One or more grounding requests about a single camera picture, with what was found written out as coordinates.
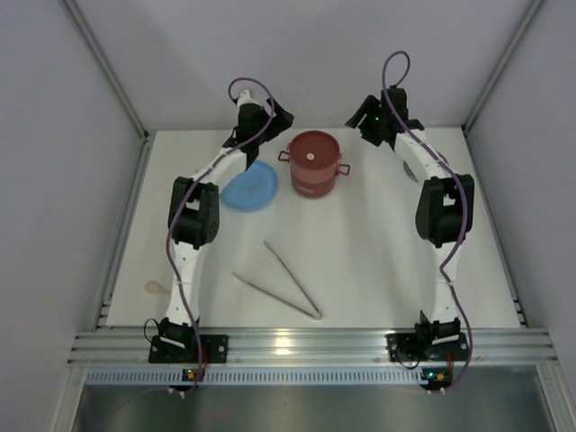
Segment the dark red lid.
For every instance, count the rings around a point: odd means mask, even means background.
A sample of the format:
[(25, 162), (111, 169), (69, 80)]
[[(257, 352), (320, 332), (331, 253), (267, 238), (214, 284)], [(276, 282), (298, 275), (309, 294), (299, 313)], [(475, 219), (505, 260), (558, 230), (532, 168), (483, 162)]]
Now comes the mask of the dark red lid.
[(309, 170), (333, 167), (341, 157), (338, 141), (320, 130), (308, 130), (295, 136), (288, 145), (288, 153), (292, 163)]

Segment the pink lunch container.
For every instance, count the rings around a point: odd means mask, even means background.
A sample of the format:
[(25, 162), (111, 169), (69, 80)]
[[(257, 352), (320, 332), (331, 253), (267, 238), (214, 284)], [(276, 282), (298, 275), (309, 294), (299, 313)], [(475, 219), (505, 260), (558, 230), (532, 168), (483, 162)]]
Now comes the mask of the pink lunch container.
[(296, 135), (278, 154), (280, 162), (289, 164), (291, 174), (304, 183), (319, 184), (348, 176), (350, 165), (341, 162), (338, 141), (320, 130), (307, 130)]

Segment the dark red lunch container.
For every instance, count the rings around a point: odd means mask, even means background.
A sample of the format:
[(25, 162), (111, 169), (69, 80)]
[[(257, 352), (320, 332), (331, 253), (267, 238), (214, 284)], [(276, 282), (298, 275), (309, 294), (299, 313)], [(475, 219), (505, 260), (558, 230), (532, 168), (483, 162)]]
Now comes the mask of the dark red lunch container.
[(334, 188), (336, 179), (334, 176), (322, 183), (306, 183), (295, 175), (291, 175), (292, 188), (294, 191), (305, 198), (311, 199), (328, 195)]

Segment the metal tongs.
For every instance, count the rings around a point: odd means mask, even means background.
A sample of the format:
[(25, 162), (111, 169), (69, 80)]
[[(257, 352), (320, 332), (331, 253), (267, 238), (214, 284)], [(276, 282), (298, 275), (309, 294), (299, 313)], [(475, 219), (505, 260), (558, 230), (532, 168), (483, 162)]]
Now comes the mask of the metal tongs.
[(263, 264), (264, 269), (257, 271), (253, 265), (247, 274), (233, 271), (231, 273), (233, 278), (249, 289), (311, 320), (322, 320), (323, 311), (320, 305), (299, 276), (269, 241), (264, 240), (263, 244), (269, 258), (260, 259), (257, 263)]

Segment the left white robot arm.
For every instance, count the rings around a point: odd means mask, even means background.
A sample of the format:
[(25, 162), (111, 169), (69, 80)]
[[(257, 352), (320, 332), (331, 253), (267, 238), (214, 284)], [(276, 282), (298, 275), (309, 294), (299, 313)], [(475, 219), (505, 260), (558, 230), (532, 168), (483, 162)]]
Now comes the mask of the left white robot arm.
[(293, 115), (272, 97), (267, 106), (248, 91), (235, 100), (238, 123), (213, 161), (173, 183), (166, 254), (174, 279), (166, 316), (150, 340), (152, 364), (201, 364), (210, 352), (200, 336), (199, 294), (203, 261), (220, 228), (220, 192), (256, 161), (262, 144), (293, 124)]

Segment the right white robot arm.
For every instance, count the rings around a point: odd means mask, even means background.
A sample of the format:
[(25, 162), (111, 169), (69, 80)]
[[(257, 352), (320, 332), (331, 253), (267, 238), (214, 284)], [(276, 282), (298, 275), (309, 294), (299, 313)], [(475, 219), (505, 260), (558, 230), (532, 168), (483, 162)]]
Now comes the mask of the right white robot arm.
[(410, 118), (407, 102), (406, 91), (393, 85), (379, 97), (368, 95), (346, 122), (376, 147), (388, 144), (420, 186), (415, 226), (432, 247), (435, 300), (432, 310), (419, 313), (408, 339), (396, 342), (393, 356), (398, 362), (447, 358), (457, 348), (468, 350), (461, 327), (469, 320), (457, 299), (455, 279), (461, 248), (473, 226), (475, 195), (472, 176), (457, 174), (431, 146), (422, 123)]

